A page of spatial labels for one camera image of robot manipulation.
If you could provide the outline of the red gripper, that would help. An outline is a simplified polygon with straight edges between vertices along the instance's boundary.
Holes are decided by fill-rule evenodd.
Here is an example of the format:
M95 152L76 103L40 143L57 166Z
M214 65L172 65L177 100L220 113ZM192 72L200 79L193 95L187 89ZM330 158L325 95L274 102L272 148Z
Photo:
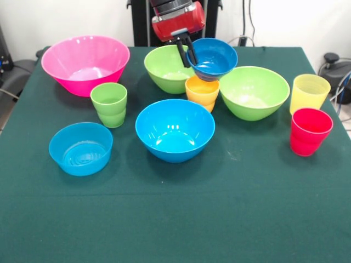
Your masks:
M151 20L156 36L162 41L173 40L183 33L192 34L205 26L205 12L199 1L151 1L155 16ZM184 38L192 65L198 63L190 36ZM182 40L176 40L177 49L184 67L190 68Z

